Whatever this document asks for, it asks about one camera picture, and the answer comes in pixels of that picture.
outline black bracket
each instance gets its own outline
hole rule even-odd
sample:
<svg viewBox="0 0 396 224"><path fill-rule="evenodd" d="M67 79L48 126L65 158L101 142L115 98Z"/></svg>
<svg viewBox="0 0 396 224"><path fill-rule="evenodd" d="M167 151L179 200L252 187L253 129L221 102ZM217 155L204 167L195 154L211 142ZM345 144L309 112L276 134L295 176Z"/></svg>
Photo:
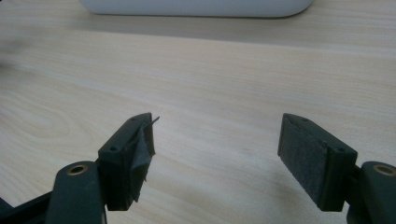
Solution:
<svg viewBox="0 0 396 224"><path fill-rule="evenodd" d="M97 161L61 169L53 191L12 208L0 199L0 223L98 224L109 211L126 211L146 179L155 154L151 114L128 119L99 149Z"/></svg>
<svg viewBox="0 0 396 224"><path fill-rule="evenodd" d="M396 223L396 168L355 165L358 152L316 123L284 114L278 156L322 211L349 203L349 224Z"/></svg>

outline white object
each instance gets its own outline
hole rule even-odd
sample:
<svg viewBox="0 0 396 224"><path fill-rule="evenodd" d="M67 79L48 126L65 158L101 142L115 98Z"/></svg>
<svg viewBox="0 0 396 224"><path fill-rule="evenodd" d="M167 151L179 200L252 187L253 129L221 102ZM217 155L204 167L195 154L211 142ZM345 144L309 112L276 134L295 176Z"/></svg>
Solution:
<svg viewBox="0 0 396 224"><path fill-rule="evenodd" d="M80 0L94 14L214 17L287 17L313 0Z"/></svg>

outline screw hole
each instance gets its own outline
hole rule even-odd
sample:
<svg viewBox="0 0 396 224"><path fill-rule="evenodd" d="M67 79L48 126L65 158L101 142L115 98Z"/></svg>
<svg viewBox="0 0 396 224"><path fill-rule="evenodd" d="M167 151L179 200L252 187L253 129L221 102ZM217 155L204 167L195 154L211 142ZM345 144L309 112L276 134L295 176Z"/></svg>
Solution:
<svg viewBox="0 0 396 224"><path fill-rule="evenodd" d="M87 165L76 165L67 171L68 175L80 175L88 170Z"/></svg>

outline small hole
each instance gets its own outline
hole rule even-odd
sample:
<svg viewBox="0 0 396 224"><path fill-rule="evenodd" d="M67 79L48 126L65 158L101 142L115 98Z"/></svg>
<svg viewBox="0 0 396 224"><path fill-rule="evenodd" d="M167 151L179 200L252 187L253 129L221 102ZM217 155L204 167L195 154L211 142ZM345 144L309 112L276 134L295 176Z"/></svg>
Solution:
<svg viewBox="0 0 396 224"><path fill-rule="evenodd" d="M78 167L73 168L73 169L70 171L70 173L75 174L75 173L81 172L83 169L84 169L84 168L83 168L82 166L78 166Z"/></svg>
<svg viewBox="0 0 396 224"><path fill-rule="evenodd" d="M110 151L117 151L117 150L119 150L118 147L111 147L111 148L110 148Z"/></svg>
<svg viewBox="0 0 396 224"><path fill-rule="evenodd" d="M323 141L321 144L322 144L322 147L324 147L324 148L329 147L329 144L326 141Z"/></svg>
<svg viewBox="0 0 396 224"><path fill-rule="evenodd" d="M67 171L67 174L68 175L80 175L80 174L84 173L87 170L88 170L88 166L86 166L86 165L77 165L77 166L74 166L74 167L70 168Z"/></svg>
<svg viewBox="0 0 396 224"><path fill-rule="evenodd" d="M396 170L392 167L385 165L375 165L374 169L381 175L396 176Z"/></svg>

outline wooden table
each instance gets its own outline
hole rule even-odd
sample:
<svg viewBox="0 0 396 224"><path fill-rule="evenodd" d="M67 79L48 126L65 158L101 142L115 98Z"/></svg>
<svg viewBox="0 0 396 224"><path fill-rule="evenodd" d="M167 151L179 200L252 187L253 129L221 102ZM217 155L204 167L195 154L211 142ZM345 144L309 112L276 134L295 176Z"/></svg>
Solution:
<svg viewBox="0 0 396 224"><path fill-rule="evenodd" d="M96 16L0 3L0 197L16 206L152 112L157 155L115 223L346 223L276 155L282 114L396 164L396 2L315 0L284 20Z"/></svg>

